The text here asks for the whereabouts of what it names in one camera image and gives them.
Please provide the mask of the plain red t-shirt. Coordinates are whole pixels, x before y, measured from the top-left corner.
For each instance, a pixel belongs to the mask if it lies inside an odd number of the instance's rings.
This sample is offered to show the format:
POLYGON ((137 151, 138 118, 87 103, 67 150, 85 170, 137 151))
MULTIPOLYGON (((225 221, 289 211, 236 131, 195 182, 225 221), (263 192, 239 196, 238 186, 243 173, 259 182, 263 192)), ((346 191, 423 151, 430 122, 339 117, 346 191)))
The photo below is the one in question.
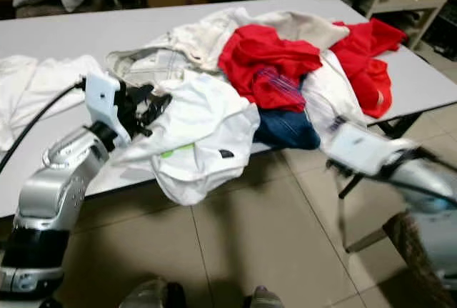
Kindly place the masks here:
POLYGON ((274 106, 281 98, 262 75, 273 67, 300 83, 303 76, 320 69, 320 52, 308 42, 288 41, 278 37, 277 30, 266 25, 244 25, 229 37, 219 54, 218 67, 238 95, 259 109, 302 112, 304 105, 274 106))

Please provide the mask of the beige denim jacket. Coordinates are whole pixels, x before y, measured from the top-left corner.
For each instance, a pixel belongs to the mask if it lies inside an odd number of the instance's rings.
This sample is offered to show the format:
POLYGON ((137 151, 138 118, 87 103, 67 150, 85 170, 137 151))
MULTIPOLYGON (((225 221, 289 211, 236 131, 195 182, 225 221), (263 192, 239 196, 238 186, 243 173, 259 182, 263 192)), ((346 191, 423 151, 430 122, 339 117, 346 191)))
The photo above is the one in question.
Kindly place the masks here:
POLYGON ((348 28, 323 17, 297 11, 251 16, 237 7, 167 31, 140 48, 111 52, 107 69, 128 86, 150 84, 160 92, 176 88, 186 71, 220 77, 219 56, 232 34, 245 25, 265 25, 281 40, 304 41, 323 51, 349 35, 348 28))

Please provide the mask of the plain white t-shirt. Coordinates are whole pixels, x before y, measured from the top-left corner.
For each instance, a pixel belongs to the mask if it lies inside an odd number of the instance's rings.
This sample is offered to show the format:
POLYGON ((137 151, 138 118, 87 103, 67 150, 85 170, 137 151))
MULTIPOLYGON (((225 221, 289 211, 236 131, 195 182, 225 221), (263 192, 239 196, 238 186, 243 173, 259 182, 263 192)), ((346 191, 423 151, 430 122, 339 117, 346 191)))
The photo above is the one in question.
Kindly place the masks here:
POLYGON ((29 56, 0 60, 0 141, 9 150, 14 140, 43 106, 83 76, 100 74, 94 57, 33 59, 29 56))

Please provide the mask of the navy blue jeans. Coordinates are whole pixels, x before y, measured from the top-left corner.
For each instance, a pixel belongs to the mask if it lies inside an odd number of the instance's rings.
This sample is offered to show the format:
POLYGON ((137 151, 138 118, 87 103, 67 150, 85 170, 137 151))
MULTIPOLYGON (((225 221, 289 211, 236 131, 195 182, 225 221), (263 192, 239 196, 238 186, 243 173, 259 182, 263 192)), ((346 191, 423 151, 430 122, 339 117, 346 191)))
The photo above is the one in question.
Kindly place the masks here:
POLYGON ((260 125, 253 140, 271 147, 316 150, 321 139, 306 112, 259 109, 260 125))

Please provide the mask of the grey left robot foot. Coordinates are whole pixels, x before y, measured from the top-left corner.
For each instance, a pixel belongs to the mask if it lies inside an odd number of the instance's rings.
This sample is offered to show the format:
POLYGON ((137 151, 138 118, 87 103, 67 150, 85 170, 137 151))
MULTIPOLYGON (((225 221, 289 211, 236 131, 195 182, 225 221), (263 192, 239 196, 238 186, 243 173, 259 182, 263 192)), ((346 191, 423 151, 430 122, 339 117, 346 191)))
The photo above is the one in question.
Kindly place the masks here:
POLYGON ((118 308, 187 308, 185 289, 176 282, 150 279, 134 287, 118 308))

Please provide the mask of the grey robot foot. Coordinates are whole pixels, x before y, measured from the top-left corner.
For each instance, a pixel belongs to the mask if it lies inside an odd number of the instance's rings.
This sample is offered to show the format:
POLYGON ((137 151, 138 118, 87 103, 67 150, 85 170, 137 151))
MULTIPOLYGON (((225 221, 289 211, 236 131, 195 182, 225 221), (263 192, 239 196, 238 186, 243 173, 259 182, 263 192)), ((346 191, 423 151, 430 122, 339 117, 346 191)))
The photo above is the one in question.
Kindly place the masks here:
POLYGON ((263 286, 255 288, 245 301, 244 308, 285 308, 280 297, 263 286))
POLYGON ((150 279, 134 287, 118 308, 187 308, 185 289, 176 282, 150 279))

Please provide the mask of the red garment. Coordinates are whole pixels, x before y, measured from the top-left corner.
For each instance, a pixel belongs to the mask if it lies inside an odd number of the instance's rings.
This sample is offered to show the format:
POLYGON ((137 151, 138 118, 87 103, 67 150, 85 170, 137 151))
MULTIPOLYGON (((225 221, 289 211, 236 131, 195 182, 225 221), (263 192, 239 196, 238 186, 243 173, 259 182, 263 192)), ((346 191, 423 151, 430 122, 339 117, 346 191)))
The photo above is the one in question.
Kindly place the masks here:
POLYGON ((349 30, 349 35, 331 50, 343 67, 363 114, 381 118, 391 108, 393 95, 388 63, 378 56, 397 51, 407 34, 375 18, 362 24, 333 24, 349 30))

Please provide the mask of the grey right robot foot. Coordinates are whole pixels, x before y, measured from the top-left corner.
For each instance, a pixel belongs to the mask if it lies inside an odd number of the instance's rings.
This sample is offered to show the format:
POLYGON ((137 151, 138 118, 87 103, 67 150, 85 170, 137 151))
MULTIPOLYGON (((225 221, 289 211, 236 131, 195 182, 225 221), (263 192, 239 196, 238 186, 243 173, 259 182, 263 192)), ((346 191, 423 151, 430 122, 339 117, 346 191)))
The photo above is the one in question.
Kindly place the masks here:
POLYGON ((280 297, 263 286, 255 288, 245 301, 244 308, 285 308, 280 297))

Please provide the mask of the brown wicker basket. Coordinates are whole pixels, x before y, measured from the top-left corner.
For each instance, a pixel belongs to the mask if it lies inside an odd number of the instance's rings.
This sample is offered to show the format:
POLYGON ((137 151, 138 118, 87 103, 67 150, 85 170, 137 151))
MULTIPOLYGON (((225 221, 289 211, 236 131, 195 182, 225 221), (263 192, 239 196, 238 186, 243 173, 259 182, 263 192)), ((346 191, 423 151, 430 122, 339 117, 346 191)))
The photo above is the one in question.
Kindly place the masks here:
POLYGON ((405 212, 394 214, 384 224, 383 231, 407 265, 409 291, 418 299, 420 308, 457 308, 457 292, 446 289, 432 269, 415 219, 405 212))

